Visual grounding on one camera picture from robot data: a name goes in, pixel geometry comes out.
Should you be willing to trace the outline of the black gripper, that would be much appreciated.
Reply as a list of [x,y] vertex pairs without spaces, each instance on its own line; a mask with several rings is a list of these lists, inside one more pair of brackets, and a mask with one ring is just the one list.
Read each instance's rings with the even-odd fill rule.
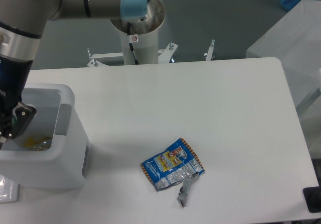
[[1,56],[1,147],[21,136],[37,113],[34,106],[22,102],[32,63]]

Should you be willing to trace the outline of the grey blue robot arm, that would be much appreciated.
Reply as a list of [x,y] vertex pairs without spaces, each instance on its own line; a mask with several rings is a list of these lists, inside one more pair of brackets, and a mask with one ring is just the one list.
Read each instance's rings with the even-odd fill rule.
[[1,0],[1,142],[21,136],[36,114],[22,101],[49,20],[138,19],[149,0]]

